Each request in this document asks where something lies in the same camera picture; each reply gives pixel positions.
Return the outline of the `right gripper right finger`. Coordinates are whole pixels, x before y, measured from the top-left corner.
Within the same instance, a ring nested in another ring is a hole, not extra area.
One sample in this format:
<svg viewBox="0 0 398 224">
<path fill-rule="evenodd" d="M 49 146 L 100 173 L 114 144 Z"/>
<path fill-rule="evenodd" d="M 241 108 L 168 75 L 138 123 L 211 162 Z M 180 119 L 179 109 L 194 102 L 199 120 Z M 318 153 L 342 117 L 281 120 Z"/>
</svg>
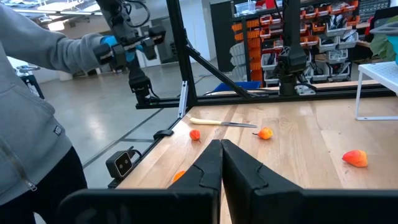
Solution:
<svg viewBox="0 0 398 224">
<path fill-rule="evenodd" d="M 233 224 L 398 224 L 398 190 L 303 189 L 222 140 Z"/>
</svg>

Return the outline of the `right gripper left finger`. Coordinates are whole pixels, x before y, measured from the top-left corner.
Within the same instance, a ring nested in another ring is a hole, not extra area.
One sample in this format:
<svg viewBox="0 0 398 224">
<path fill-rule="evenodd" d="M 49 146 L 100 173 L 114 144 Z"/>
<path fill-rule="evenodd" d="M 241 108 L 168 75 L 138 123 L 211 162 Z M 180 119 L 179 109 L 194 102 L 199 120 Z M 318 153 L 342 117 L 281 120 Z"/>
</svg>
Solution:
<svg viewBox="0 0 398 224">
<path fill-rule="evenodd" d="M 57 224 L 219 224 L 223 147 L 212 140 L 166 189 L 86 189 L 60 204 Z"/>
</svg>

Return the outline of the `orange tangerine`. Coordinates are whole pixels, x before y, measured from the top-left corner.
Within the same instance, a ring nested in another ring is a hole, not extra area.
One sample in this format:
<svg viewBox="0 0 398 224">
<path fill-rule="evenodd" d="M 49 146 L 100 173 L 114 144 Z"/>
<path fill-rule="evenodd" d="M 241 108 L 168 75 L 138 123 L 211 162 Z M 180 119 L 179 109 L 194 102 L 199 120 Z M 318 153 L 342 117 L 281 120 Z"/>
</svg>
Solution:
<svg viewBox="0 0 398 224">
<path fill-rule="evenodd" d="M 172 179 L 172 183 L 174 184 L 176 181 L 178 181 L 178 179 L 181 178 L 181 177 L 184 175 L 184 173 L 186 173 L 185 170 L 180 170 L 180 171 L 178 171 L 178 172 L 174 175 L 174 177 L 173 177 L 173 179 Z"/>
</svg>

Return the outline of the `black table clamp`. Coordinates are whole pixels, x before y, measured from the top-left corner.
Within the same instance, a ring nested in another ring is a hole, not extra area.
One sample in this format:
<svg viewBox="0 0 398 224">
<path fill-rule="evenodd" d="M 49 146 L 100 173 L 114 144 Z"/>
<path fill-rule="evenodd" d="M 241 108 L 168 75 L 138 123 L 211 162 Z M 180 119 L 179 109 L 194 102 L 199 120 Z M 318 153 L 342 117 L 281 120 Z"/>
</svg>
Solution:
<svg viewBox="0 0 398 224">
<path fill-rule="evenodd" d="M 174 134 L 174 132 L 171 129 L 164 129 L 164 130 L 160 130 L 157 131 L 154 135 L 153 138 L 154 140 L 158 140 L 158 139 L 162 139 L 164 137 L 170 137 Z"/>
</svg>

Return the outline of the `blue plastic bin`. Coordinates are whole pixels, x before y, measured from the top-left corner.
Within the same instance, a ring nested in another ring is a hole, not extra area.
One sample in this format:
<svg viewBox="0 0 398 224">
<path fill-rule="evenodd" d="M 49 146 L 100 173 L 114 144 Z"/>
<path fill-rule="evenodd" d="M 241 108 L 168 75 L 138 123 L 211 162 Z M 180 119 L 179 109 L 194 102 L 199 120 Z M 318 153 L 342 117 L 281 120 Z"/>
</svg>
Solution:
<svg viewBox="0 0 398 224">
<path fill-rule="evenodd" d="M 251 81 L 251 82 L 235 82 L 238 87 L 241 87 L 245 90 L 255 90 L 261 87 L 262 82 L 260 81 Z M 225 83 L 220 83 L 213 92 L 221 92 L 221 91 L 232 91 L 233 89 Z"/>
</svg>

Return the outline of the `black cabinet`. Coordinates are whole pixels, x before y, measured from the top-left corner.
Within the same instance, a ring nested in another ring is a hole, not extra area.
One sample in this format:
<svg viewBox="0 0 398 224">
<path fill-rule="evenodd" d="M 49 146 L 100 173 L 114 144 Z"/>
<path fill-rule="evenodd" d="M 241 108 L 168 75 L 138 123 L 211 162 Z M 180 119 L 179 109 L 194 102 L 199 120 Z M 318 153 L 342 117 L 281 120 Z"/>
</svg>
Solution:
<svg viewBox="0 0 398 224">
<path fill-rule="evenodd" d="M 231 72 L 234 66 L 230 62 L 229 50 L 235 44 L 234 31 L 231 28 L 234 17 L 231 0 L 210 0 L 210 12 L 218 69 Z"/>
</svg>

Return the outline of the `person's hand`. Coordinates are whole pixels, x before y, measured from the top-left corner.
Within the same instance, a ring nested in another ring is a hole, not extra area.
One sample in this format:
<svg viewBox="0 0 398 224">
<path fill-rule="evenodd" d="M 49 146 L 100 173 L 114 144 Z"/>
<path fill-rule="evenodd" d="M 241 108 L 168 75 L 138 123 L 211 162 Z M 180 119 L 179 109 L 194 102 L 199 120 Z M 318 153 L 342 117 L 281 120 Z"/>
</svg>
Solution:
<svg viewBox="0 0 398 224">
<path fill-rule="evenodd" d="M 118 41 L 116 40 L 115 36 L 106 35 L 106 36 L 102 37 L 101 43 L 108 44 L 109 46 L 114 46 L 114 45 L 118 44 Z M 125 58 L 126 58 L 127 62 L 132 62 L 134 60 L 134 58 L 136 56 L 135 51 L 137 51 L 137 50 L 140 52 L 144 51 L 144 49 L 141 45 L 137 45 L 135 50 L 133 50 L 132 52 L 125 53 Z"/>
</svg>

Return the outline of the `white perforated metal shelf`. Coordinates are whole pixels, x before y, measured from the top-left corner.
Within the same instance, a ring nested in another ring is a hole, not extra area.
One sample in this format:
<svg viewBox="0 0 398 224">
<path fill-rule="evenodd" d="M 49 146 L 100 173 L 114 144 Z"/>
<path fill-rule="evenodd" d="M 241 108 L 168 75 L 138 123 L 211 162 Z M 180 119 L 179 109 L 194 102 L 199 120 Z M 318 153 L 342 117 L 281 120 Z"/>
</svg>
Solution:
<svg viewBox="0 0 398 224">
<path fill-rule="evenodd" d="M 398 121 L 398 116 L 365 116 L 360 117 L 359 104 L 361 98 L 363 75 L 366 75 L 379 84 L 392 90 L 398 96 L 398 65 L 393 62 L 368 63 L 358 67 L 358 87 L 356 92 L 356 104 L 354 117 L 358 121 Z"/>
</svg>

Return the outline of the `person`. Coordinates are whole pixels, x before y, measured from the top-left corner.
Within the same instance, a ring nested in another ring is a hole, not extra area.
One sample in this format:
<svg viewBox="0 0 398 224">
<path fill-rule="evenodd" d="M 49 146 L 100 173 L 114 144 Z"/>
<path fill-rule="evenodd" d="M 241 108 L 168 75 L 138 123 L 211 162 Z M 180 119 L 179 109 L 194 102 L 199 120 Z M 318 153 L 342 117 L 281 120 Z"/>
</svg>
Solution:
<svg viewBox="0 0 398 224">
<path fill-rule="evenodd" d="M 98 67 L 102 36 L 78 40 L 38 26 L 0 3 L 0 224 L 55 224 L 57 208 L 87 186 L 83 166 L 52 105 L 30 92 L 10 58 L 66 73 Z"/>
</svg>

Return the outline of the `storage rack with bins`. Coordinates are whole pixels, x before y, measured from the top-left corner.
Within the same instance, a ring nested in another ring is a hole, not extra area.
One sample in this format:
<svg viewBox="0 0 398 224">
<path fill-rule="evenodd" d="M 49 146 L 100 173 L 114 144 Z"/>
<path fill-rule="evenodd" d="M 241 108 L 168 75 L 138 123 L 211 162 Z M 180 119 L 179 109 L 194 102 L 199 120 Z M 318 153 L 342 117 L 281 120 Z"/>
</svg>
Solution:
<svg viewBox="0 0 398 224">
<path fill-rule="evenodd" d="M 283 7 L 287 0 L 246 0 L 235 4 L 229 53 L 232 74 L 271 87 L 284 46 Z M 302 0 L 300 44 L 307 55 L 305 83 L 346 82 L 351 78 L 351 49 L 359 40 L 358 0 Z"/>
</svg>

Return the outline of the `green potted plant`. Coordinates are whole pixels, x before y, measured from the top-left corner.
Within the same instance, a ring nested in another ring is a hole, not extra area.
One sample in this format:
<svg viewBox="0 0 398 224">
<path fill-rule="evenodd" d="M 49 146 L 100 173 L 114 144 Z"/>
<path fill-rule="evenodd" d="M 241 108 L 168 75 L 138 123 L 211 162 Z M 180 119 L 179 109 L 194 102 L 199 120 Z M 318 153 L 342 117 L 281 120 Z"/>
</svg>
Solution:
<svg viewBox="0 0 398 224">
<path fill-rule="evenodd" d="M 396 53 L 392 44 L 388 41 L 387 35 L 374 34 L 370 49 L 374 56 L 377 55 L 383 61 L 394 61 L 396 58 Z"/>
</svg>

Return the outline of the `silver frame bracket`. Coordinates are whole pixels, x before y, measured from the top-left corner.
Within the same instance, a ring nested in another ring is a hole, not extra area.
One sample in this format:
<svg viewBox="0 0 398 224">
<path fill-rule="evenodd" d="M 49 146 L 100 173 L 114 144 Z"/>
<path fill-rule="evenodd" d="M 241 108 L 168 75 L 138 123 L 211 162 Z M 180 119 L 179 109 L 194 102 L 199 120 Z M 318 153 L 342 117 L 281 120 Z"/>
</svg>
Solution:
<svg viewBox="0 0 398 224">
<path fill-rule="evenodd" d="M 180 101 L 178 106 L 178 118 L 183 118 L 185 116 L 187 108 L 187 98 L 188 98 L 188 82 L 183 81 L 180 93 Z"/>
</svg>

